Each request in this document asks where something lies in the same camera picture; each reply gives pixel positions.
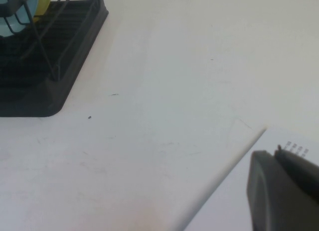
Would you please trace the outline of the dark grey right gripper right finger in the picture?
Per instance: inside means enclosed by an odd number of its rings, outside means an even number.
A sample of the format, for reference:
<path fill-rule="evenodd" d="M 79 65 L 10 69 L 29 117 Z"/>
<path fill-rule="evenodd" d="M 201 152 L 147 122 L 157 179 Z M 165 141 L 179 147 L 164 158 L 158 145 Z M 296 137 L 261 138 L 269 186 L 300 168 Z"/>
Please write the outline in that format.
<path fill-rule="evenodd" d="M 279 145 L 274 153 L 288 176 L 301 189 L 319 188 L 319 167 L 306 159 L 282 149 Z"/>

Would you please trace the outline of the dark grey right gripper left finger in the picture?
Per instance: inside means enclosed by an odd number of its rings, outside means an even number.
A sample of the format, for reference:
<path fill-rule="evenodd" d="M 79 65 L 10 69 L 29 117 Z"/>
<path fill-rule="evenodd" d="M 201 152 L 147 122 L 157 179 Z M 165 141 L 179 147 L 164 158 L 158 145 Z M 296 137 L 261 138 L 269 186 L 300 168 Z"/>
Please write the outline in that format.
<path fill-rule="evenodd" d="M 255 231 L 319 229 L 319 189 L 301 189 L 274 154 L 252 153 L 247 198 Z"/>

